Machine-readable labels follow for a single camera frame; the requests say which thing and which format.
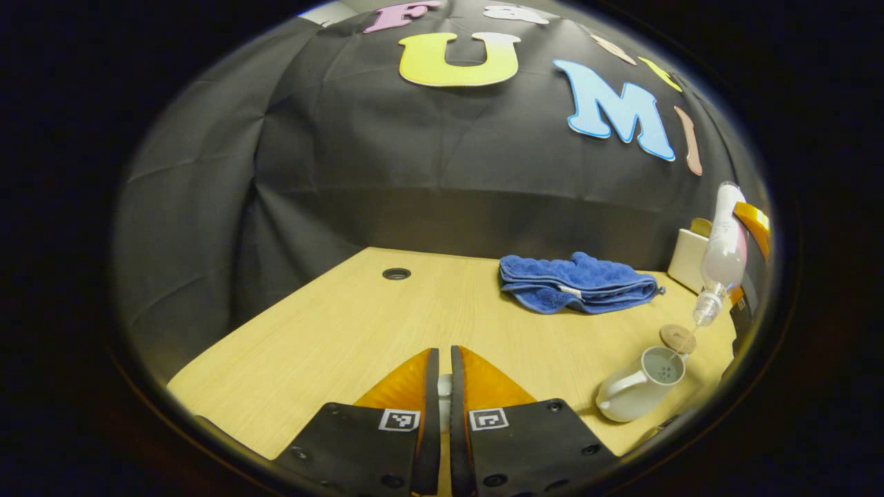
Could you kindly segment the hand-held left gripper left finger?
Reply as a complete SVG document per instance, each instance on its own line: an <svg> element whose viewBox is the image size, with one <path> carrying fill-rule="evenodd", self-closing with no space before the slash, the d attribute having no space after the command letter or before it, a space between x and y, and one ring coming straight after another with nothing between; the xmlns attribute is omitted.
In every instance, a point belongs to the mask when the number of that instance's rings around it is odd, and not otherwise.
<svg viewBox="0 0 884 497"><path fill-rule="evenodd" d="M438 491L439 350L407 359L353 404L328 402L274 459L318 496Z"/></svg>

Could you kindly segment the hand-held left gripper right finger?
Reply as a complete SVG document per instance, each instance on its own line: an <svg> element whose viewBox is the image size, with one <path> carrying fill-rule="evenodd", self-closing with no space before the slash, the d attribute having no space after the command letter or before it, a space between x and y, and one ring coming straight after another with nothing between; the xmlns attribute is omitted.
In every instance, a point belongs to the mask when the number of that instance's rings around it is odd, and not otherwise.
<svg viewBox="0 0 884 497"><path fill-rule="evenodd" d="M565 400L534 399L467 347L451 361L452 495L605 493L619 457Z"/></svg>

